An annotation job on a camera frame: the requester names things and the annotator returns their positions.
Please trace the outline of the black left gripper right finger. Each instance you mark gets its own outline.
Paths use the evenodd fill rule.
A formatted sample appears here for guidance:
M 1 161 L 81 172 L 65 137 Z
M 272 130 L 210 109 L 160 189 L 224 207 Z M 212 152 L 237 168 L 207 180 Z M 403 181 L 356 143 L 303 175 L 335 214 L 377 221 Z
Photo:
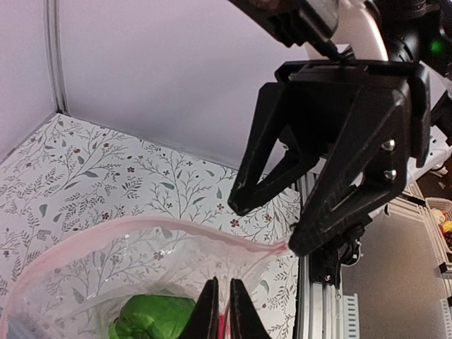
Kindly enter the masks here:
M 232 339 L 270 339 L 244 283 L 230 282 L 230 337 Z

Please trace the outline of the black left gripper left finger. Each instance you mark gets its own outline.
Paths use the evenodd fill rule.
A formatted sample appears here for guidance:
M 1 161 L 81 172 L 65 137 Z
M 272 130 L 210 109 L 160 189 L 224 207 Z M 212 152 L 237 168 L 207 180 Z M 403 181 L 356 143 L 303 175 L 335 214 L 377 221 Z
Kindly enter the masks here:
M 187 324 L 182 339 L 217 339 L 219 336 L 218 279 L 206 281 Z

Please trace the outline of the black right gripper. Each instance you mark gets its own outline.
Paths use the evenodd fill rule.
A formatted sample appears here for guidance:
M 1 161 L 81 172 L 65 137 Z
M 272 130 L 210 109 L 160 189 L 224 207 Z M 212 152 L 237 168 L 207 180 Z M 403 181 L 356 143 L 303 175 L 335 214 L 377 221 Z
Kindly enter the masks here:
M 317 60 L 285 62 L 275 78 L 282 83 L 266 83 L 258 92 L 228 205 L 246 215 L 317 164 L 301 90 L 325 148 L 321 156 L 328 156 L 336 142 L 288 242 L 296 256 L 306 256 L 399 194 L 409 157 L 417 166 L 425 164 L 429 75 L 420 64 Z M 287 150 L 262 177 L 277 141 Z

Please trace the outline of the green toy pepper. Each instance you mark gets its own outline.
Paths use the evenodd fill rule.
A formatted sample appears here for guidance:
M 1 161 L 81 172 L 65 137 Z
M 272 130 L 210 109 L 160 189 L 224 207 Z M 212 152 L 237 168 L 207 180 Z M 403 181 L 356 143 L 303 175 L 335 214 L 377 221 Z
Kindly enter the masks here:
M 109 325 L 110 338 L 178 338 L 184 330 L 195 301 L 171 295 L 135 295 Z

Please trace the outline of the clear zip top bag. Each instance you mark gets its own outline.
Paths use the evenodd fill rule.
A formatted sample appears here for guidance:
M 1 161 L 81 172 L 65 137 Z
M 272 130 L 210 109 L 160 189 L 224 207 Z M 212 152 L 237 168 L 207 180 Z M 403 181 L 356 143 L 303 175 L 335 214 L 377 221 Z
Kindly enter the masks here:
M 129 217 L 69 237 L 19 276 L 1 315 L 2 338 L 106 338 L 135 295 L 199 298 L 218 281 L 220 315 L 230 281 L 254 290 L 287 242 L 261 244 L 183 220 Z

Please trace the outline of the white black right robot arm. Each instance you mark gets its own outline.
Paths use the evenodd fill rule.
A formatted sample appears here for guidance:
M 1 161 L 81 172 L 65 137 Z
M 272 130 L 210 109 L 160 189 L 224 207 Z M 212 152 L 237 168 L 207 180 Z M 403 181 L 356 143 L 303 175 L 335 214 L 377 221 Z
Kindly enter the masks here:
M 325 165 L 288 246 L 299 258 L 298 338 L 342 338 L 341 269 L 366 226 L 451 154 L 451 101 L 430 104 L 429 71 L 451 79 L 450 1 L 236 1 L 286 47 L 310 44 L 265 84 L 228 203 L 246 215 Z

